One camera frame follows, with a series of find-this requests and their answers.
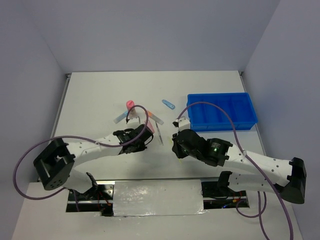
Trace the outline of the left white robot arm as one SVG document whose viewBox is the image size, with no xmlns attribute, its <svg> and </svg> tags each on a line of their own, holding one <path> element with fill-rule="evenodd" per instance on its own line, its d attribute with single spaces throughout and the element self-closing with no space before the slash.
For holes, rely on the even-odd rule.
<svg viewBox="0 0 320 240">
<path fill-rule="evenodd" d="M 93 142 L 66 143 L 57 138 L 38 155 L 33 165 L 46 191 L 62 187 L 91 200 L 100 191 L 97 181 L 90 172 L 80 172 L 75 167 L 102 157 L 144 151 L 147 141 L 153 138 L 154 131 L 144 124 L 114 131 Z"/>
</svg>

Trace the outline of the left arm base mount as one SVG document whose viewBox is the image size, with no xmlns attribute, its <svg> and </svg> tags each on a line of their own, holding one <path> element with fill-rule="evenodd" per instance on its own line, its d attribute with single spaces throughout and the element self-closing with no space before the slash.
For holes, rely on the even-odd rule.
<svg viewBox="0 0 320 240">
<path fill-rule="evenodd" d="M 67 213 L 96 213 L 103 217 L 114 216 L 114 184 L 99 184 L 95 195 L 86 198 L 83 194 L 70 190 L 67 198 Z"/>
</svg>

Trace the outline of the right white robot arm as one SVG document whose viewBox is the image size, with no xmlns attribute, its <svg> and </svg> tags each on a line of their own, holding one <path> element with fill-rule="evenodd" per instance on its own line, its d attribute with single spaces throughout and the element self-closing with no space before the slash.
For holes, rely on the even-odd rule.
<svg viewBox="0 0 320 240">
<path fill-rule="evenodd" d="M 172 136 L 172 151 L 179 159 L 192 157 L 212 167 L 221 167 L 217 190 L 223 196 L 232 192 L 278 193 L 282 200 L 304 204 L 307 172 L 302 159 L 277 159 L 240 150 L 229 141 L 204 139 L 191 129 Z"/>
</svg>

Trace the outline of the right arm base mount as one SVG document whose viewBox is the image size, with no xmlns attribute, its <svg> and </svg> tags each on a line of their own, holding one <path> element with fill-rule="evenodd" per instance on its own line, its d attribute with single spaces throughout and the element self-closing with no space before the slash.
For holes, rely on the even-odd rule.
<svg viewBox="0 0 320 240">
<path fill-rule="evenodd" d="M 246 191 L 220 190 L 217 181 L 201 180 L 201 195 L 205 210 L 249 207 Z"/>
</svg>

